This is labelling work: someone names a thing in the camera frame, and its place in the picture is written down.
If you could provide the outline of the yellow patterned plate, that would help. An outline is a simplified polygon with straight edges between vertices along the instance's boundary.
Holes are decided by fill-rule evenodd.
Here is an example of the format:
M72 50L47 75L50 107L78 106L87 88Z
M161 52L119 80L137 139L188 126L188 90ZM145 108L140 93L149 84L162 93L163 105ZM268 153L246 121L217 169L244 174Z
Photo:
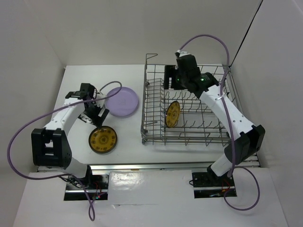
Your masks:
M116 131L109 126L95 128L89 135L89 146L97 154L111 152L117 145L118 137Z
M165 113L165 126L173 128L177 125L180 116L180 104L178 101L173 101Z

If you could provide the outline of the white plate floral rim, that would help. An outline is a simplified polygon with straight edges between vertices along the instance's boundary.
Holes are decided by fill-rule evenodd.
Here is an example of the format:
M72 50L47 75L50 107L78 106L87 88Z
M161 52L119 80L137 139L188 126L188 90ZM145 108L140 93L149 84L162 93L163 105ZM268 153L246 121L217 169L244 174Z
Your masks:
M80 114L78 118L85 123L92 123L92 120L84 113Z

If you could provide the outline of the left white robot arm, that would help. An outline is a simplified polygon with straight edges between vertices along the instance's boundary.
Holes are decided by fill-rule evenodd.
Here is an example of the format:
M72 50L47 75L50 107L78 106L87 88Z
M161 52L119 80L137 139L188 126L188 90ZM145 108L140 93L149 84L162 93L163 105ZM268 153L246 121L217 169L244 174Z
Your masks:
M76 120L83 120L100 128L108 110L104 106L105 95L91 85L82 83L78 91L65 96L64 109L57 112L42 129L31 133L32 155L35 166L60 168L64 173L75 176L77 184L87 189L93 184L89 165L73 158L68 142L68 133Z

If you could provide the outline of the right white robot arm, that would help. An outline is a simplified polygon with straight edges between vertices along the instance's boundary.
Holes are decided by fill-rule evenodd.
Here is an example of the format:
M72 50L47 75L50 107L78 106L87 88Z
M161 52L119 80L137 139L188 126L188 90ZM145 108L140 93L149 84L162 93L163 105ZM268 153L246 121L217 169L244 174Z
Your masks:
M231 177L233 169L260 150L265 136L262 125L248 120L223 92L219 82L210 72L202 73L195 56L185 53L177 57L176 65L164 67L164 88L186 89L207 105L226 128L231 142L207 169L207 181L218 185L223 176Z

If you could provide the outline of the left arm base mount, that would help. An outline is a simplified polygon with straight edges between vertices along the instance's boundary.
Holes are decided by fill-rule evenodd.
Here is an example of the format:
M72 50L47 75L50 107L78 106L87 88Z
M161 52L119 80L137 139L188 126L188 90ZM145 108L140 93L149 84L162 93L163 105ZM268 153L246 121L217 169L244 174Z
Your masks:
M66 180L64 201L85 201L87 197L80 184L71 177ZM109 174L93 175L93 181L85 186L91 200L107 200L108 198Z

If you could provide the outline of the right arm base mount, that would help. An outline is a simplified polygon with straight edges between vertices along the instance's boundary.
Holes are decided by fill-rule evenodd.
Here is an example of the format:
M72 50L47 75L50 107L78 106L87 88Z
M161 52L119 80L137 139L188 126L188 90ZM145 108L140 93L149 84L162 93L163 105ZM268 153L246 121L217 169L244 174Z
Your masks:
M237 197L234 180L227 174L216 177L208 172L193 172L188 183L193 187L195 199L220 198L226 192L227 197Z

